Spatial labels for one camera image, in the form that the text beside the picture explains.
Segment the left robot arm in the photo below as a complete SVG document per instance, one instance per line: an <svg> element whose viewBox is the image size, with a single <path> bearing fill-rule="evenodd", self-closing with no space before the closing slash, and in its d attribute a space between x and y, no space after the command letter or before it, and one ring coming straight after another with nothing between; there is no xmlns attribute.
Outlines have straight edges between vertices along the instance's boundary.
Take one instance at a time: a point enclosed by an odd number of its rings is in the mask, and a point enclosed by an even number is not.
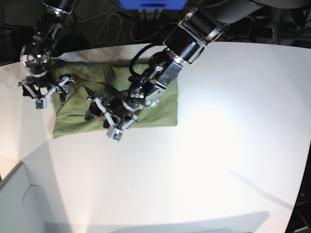
<svg viewBox="0 0 311 233"><path fill-rule="evenodd" d="M120 133L137 121L137 112L154 108L167 87L178 76L184 63L192 65L207 45L217 40L225 28L264 6L261 0L224 0L213 5L214 13L204 13L198 7L190 9L184 18L161 42L165 49L155 53L148 67L141 73L134 71L134 64L152 43L141 49L129 65L130 87L113 91L108 96L89 95L90 107L85 119L104 116L108 128Z"/></svg>

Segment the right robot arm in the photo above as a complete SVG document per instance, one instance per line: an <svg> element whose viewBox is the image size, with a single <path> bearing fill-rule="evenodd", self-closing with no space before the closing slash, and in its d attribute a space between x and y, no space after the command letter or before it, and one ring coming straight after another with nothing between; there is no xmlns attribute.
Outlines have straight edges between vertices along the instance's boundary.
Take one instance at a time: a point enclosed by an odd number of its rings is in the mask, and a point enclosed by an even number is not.
<svg viewBox="0 0 311 233"><path fill-rule="evenodd" d="M76 79L69 75L55 76L54 70L66 64L63 60L52 62L56 55L57 36L64 27L66 15L74 11L74 0L43 0L44 14L37 20L34 34L30 42L20 52L20 62L28 76L18 83L22 87L23 96L34 101L36 110L48 107L48 100L54 94L65 102L69 86Z"/></svg>

